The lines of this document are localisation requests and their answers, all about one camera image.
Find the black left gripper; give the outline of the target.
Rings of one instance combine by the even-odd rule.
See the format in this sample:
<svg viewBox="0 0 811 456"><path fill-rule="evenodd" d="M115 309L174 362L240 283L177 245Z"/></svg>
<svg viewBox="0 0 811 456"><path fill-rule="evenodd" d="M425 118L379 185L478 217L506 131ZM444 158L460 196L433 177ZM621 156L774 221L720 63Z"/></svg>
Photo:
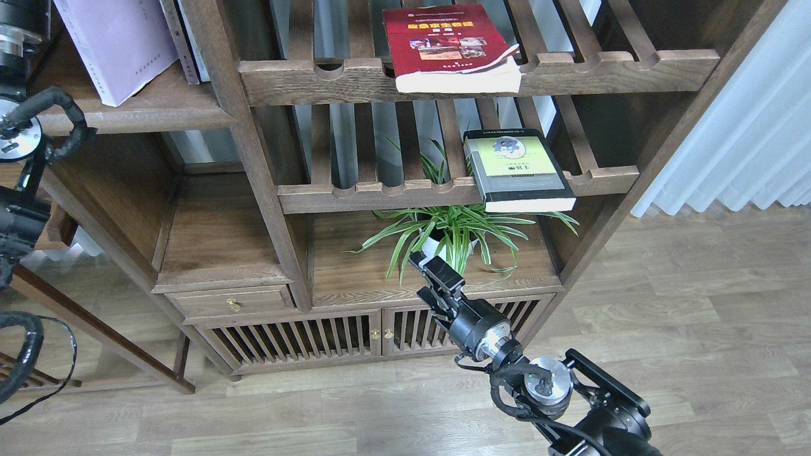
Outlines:
<svg viewBox="0 0 811 456"><path fill-rule="evenodd" d="M23 57L51 37L49 1L1 2L1 51Z"/></svg>

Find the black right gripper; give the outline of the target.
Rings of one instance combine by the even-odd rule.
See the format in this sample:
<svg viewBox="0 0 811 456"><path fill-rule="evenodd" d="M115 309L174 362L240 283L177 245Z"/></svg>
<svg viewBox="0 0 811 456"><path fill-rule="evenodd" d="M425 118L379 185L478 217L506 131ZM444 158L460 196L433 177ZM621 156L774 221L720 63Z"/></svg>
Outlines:
<svg viewBox="0 0 811 456"><path fill-rule="evenodd" d="M486 300L470 300L463 293L464 278L440 257L429 259L417 251L409 256L409 263L429 284L417 292L418 297L463 353L475 362L492 358L503 363L513 349L510 321Z"/></svg>

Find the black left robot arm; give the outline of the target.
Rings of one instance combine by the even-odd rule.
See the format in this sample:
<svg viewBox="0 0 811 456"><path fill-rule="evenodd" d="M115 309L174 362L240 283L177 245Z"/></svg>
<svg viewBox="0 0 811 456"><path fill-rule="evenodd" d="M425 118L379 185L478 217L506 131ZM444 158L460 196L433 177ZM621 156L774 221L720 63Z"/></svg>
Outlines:
<svg viewBox="0 0 811 456"><path fill-rule="evenodd" d="M72 155L96 135L83 110L60 87L28 93L26 58L49 37L50 14L48 1L3 1L1 6L2 163L23 165L14 187L1 189L2 289L9 288L15 266L33 251L49 220L49 205L37 197L46 165ZM63 108L73 126L59 148L38 121L52 106Z"/></svg>

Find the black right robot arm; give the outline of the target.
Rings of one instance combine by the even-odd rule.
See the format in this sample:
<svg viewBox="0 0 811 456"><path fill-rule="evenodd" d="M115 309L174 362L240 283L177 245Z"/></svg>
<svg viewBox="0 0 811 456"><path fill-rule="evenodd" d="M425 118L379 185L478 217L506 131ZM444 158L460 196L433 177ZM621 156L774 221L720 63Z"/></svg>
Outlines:
<svg viewBox="0 0 811 456"><path fill-rule="evenodd" d="M574 349L564 360L528 358L510 321L492 304L463 293L464 278L440 257L414 252L409 263L428 285L418 296L435 323L471 358L468 369L489 375L490 398L549 441L551 455L658 455L637 393Z"/></svg>

